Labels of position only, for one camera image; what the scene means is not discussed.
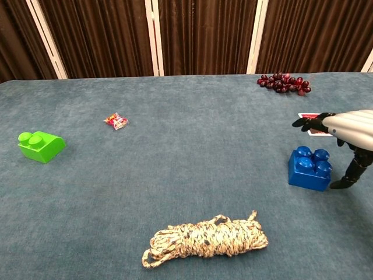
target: robotic hand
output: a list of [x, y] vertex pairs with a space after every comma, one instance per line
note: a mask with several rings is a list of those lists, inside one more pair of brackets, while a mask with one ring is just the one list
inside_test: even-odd
[[373, 163], [373, 110], [322, 113], [316, 118], [300, 118], [293, 122], [293, 127], [302, 127], [302, 131], [313, 128], [329, 133], [337, 138], [339, 147], [347, 143], [354, 151], [354, 159], [346, 174], [330, 185], [332, 189], [351, 187]]

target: card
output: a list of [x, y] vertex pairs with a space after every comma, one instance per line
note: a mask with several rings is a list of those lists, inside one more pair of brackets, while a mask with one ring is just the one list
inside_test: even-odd
[[[298, 116], [300, 118], [315, 118], [320, 114], [321, 113], [299, 113]], [[312, 129], [312, 128], [310, 130], [308, 130], [307, 132], [308, 132], [309, 136], [333, 136], [332, 134], [324, 133], [322, 131], [318, 131], [318, 130], [315, 130], [315, 129]]]

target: brown curtain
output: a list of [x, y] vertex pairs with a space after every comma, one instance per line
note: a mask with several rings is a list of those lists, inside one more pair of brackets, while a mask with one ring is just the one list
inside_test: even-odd
[[57, 78], [26, 1], [0, 1], [0, 37], [0, 83]]
[[39, 0], [69, 78], [153, 76], [144, 0]]
[[372, 48], [371, 0], [271, 0], [256, 73], [360, 72]]
[[165, 75], [244, 74], [256, 0], [159, 0]]

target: white frame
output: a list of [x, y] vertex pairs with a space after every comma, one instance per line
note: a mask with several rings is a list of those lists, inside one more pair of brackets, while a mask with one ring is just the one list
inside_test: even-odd
[[373, 73], [373, 48], [360, 72]]
[[159, 22], [158, 0], [152, 0], [152, 4], [153, 4], [153, 14], [154, 14], [154, 28], [156, 30], [155, 43], [156, 43], [156, 48], [157, 48], [158, 69], [159, 69], [159, 75], [164, 76], [161, 27], [160, 27], [160, 22]]
[[154, 76], [159, 76], [159, 66], [157, 57], [157, 43], [154, 34], [154, 13], [152, 9], [152, 0], [145, 0], [147, 29], [149, 31], [150, 50], [152, 52]]
[[256, 13], [254, 27], [252, 30], [249, 59], [247, 62], [246, 74], [255, 74], [256, 65], [258, 64], [259, 52], [261, 50], [264, 24], [267, 15], [269, 0], [258, 0], [256, 3]]
[[53, 40], [51, 31], [49, 30], [47, 21], [45, 20], [43, 11], [38, 0], [26, 0], [27, 6], [31, 12], [34, 22], [39, 31], [39, 35], [44, 43], [44, 47], [47, 50], [48, 56], [52, 62], [54, 71], [56, 72], [58, 79], [68, 79], [64, 64], [62, 63], [59, 52]]

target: coiled rope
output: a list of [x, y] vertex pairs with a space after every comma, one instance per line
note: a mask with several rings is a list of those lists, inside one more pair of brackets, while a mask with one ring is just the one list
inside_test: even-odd
[[[154, 268], [173, 258], [191, 255], [208, 258], [225, 254], [231, 257], [265, 248], [268, 239], [255, 218], [256, 211], [252, 211], [247, 220], [230, 220], [217, 215], [195, 225], [168, 226], [150, 239], [150, 249], [144, 252], [142, 264], [145, 268]], [[155, 261], [148, 262], [149, 255]]]

